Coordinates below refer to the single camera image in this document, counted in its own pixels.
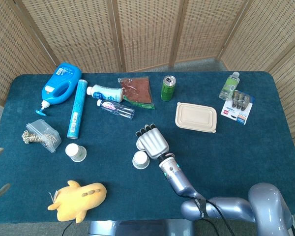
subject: paper cup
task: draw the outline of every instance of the paper cup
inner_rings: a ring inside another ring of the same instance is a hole
[[[137,140],[136,145],[137,145],[137,149],[139,149],[140,151],[145,151],[145,148],[143,147],[139,139]]]
[[[72,161],[81,162],[87,156],[87,150],[83,146],[77,144],[69,144],[65,148],[65,154],[67,154]]]
[[[132,158],[132,164],[139,170],[145,169],[149,165],[149,157],[144,151],[138,151]]]

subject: clear plastic bottle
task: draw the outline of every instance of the clear plastic bottle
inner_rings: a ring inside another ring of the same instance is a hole
[[[234,72],[232,75],[230,75],[221,92],[219,95],[219,98],[223,99],[223,100],[230,100],[232,98],[233,92],[236,89],[237,85],[239,84],[239,73],[238,72]]]
[[[117,102],[98,99],[97,105],[99,107],[101,107],[102,109],[109,111],[117,116],[123,116],[123,117],[127,117],[129,119],[132,119],[134,116],[133,109],[123,106]]]

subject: stuffed animal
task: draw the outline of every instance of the stuffed animal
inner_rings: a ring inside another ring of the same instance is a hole
[[[69,180],[68,185],[56,192],[54,203],[48,206],[48,210],[57,209],[58,221],[76,219],[76,223],[81,223],[88,209],[97,207],[105,200],[107,190],[101,183],[81,187],[78,182]]]

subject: white tube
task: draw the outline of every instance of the white tube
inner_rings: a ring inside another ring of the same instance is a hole
[[[123,90],[121,88],[109,88],[101,85],[94,85],[93,87],[88,87],[87,95],[96,99],[121,102],[123,99]]]

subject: dark teal tablecloth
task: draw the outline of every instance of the dark teal tablecloth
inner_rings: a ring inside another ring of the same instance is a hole
[[[1,222],[57,221],[57,211],[48,211],[48,192],[67,185],[72,179],[81,185],[101,182],[107,198],[89,210],[86,220],[143,220],[182,218],[178,197],[151,160],[145,170],[132,166],[136,149],[135,132],[155,123],[176,155],[186,176],[205,197],[242,197],[259,182],[276,185],[291,212],[295,214],[295,148],[280,99],[271,75],[265,72],[241,72],[238,90],[255,97],[246,125],[220,115],[224,101],[218,94],[231,72],[173,72],[177,79],[170,102],[160,98],[162,80],[168,73],[83,74],[90,86],[99,84],[119,88],[117,78],[149,76],[156,110],[135,108],[133,120],[118,117],[96,106],[86,97],[80,136],[66,138],[74,94],[64,103],[46,109],[45,121],[62,138],[55,153],[41,144],[23,143],[26,124],[42,117],[41,90],[50,75],[22,75],[12,83],[0,124],[0,187],[11,188],[0,198]],[[177,102],[211,106],[217,111],[217,132],[204,133],[175,125]],[[81,163],[66,156],[67,144],[86,147],[88,155]]]

